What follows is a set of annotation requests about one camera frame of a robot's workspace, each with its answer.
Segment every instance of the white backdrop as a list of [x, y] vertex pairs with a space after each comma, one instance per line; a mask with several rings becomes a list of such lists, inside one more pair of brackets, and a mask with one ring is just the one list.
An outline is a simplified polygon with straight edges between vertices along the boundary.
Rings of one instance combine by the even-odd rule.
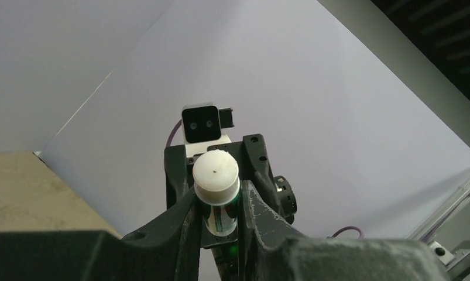
[[173, 0], [0, 0], [0, 152], [42, 150]]
[[463, 141], [316, 1], [174, 1], [41, 157], [125, 234], [165, 210], [164, 143], [205, 101], [234, 108], [233, 141], [265, 136], [313, 237], [407, 237], [470, 176]]

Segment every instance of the white cylindrical object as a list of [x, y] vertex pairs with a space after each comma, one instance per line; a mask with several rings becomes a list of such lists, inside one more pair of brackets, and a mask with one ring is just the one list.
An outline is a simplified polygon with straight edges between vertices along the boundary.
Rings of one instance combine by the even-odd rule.
[[240, 191], [236, 160], [223, 150], [208, 151], [193, 165], [193, 178], [209, 232], [216, 236], [231, 234], [236, 228]]

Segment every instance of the white plastic cap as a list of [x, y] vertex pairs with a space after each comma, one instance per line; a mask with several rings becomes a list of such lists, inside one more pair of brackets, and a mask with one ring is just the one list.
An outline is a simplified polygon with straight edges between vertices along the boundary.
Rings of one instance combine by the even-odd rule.
[[238, 164], [226, 151], [211, 150], [193, 164], [197, 197], [209, 205], [231, 202], [240, 189]]

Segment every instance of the screw hole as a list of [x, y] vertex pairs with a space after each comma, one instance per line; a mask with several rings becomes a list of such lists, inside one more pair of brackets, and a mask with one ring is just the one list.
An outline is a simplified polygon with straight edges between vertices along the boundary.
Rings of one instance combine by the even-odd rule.
[[444, 256], [444, 255], [445, 255], [445, 249], [444, 249], [444, 248], [436, 248], [436, 249], [435, 249], [435, 253], [436, 253], [438, 256]]

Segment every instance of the black camera housing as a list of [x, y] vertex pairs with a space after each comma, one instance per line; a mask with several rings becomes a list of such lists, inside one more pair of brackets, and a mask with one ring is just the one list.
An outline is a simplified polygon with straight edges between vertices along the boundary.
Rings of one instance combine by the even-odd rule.
[[185, 107], [181, 119], [188, 143], [215, 141], [221, 137], [219, 109], [214, 104]]

